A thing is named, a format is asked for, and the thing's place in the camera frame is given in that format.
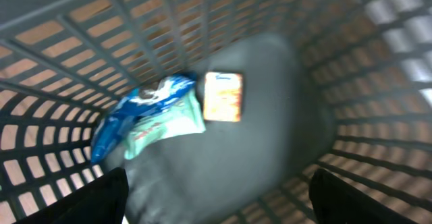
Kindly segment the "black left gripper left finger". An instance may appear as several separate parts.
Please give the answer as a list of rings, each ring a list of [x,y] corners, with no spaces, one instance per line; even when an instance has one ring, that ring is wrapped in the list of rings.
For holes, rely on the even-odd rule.
[[[117,167],[17,224],[121,224],[129,185]]]

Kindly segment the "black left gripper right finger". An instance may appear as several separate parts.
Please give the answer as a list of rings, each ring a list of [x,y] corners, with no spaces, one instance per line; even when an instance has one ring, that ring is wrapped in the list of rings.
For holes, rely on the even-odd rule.
[[[415,224],[322,168],[308,194],[318,224]]]

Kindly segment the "blue snack packet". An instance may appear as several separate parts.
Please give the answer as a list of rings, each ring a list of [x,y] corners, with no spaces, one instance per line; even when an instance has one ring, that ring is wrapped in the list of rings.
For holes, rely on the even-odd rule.
[[[174,74],[158,82],[135,88],[101,120],[91,142],[90,161],[98,163],[123,141],[136,122],[168,110],[190,90],[195,74]]]

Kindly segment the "mint green wipes packet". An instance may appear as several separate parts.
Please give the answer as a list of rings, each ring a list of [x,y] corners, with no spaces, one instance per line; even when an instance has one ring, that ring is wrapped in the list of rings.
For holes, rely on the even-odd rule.
[[[200,103],[195,91],[190,90],[165,112],[143,117],[136,122],[123,141],[126,148],[124,158],[131,160],[147,146],[160,140],[205,131]]]

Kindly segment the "orange tissue pack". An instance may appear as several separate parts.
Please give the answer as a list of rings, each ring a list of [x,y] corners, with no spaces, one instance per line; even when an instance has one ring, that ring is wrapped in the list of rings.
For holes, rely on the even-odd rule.
[[[203,117],[207,121],[241,120],[241,74],[208,72],[205,75]]]

